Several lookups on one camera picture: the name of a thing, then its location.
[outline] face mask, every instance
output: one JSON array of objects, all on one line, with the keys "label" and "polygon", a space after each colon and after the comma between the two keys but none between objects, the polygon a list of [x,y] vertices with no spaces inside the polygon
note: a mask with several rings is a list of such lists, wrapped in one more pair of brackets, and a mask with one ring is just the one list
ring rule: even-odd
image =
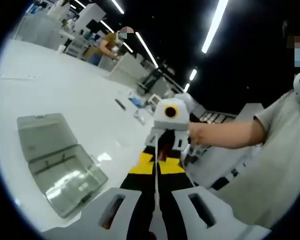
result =
[{"label": "face mask", "polygon": [[121,41],[121,40],[119,39],[119,33],[118,33],[118,32],[115,34],[115,43],[116,43],[117,45],[122,45],[122,44],[124,44],[123,41]]}]

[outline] white table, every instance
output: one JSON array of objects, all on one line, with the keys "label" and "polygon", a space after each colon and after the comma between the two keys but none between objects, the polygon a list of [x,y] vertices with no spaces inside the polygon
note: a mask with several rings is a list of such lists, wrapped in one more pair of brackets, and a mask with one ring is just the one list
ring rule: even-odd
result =
[{"label": "white table", "polygon": [[118,61],[107,77],[109,80],[123,84],[129,88],[135,88],[149,74],[147,70],[129,53]]},{"label": "white table", "polygon": [[66,31],[63,30],[63,29],[59,30],[59,34],[62,35],[62,36],[64,36],[64,37],[66,37],[66,38],[68,38],[68,39],[70,39],[70,40],[73,40],[73,39],[76,38],[76,37],[73,36],[71,33],[66,32]]},{"label": "white table", "polygon": [[[142,126],[128,100],[131,89],[109,81],[109,73],[77,58],[32,43],[10,40],[0,59],[0,172],[24,215],[41,232],[80,218],[59,217],[40,192],[24,159],[17,118],[62,113],[78,143],[108,176],[102,192],[119,187],[138,162],[153,126]],[[120,100],[123,111],[115,102]]]}]

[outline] black ceiling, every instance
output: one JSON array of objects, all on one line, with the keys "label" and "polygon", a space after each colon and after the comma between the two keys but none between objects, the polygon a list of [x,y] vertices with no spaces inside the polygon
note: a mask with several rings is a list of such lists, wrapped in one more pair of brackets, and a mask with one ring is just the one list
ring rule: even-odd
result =
[{"label": "black ceiling", "polygon": [[[294,51],[287,49],[283,22],[288,20],[290,33],[296,29],[296,1],[229,0],[206,54],[201,48],[217,0],[116,0],[124,14],[111,0],[92,1],[106,12],[104,21],[113,30],[129,26],[139,32],[182,87],[197,68],[188,92],[208,110],[236,114],[247,102],[268,106],[293,87]],[[150,61],[136,37],[126,42]]]}]

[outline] white cable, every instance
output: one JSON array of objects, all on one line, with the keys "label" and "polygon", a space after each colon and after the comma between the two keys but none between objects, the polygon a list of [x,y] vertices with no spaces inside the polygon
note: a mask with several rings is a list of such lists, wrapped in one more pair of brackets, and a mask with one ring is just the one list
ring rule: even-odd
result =
[{"label": "white cable", "polygon": [[155,195],[154,195],[154,202],[155,205],[159,208],[160,210],[160,206],[159,206],[159,184],[158,184],[158,168],[157,168],[157,164],[158,163],[158,134],[155,135]]}]

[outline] yellow stripe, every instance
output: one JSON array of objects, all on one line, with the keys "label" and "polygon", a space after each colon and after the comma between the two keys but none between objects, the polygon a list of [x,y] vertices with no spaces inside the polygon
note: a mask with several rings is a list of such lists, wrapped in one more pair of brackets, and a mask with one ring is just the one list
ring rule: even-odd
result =
[{"label": "yellow stripe", "polygon": [[179,158],[167,157],[165,162],[167,164],[178,165],[180,163],[180,160],[179,160]]},{"label": "yellow stripe", "polygon": [[185,170],[177,164],[171,164],[164,161],[159,161],[161,174],[179,174],[185,173]]},{"label": "yellow stripe", "polygon": [[146,164],[139,164],[138,166],[133,167],[130,171],[129,174],[147,174],[151,175],[152,170],[154,168],[154,162],[149,162]]},{"label": "yellow stripe", "polygon": [[147,164],[152,159],[153,155],[149,153],[142,152],[139,157],[139,164]]}]

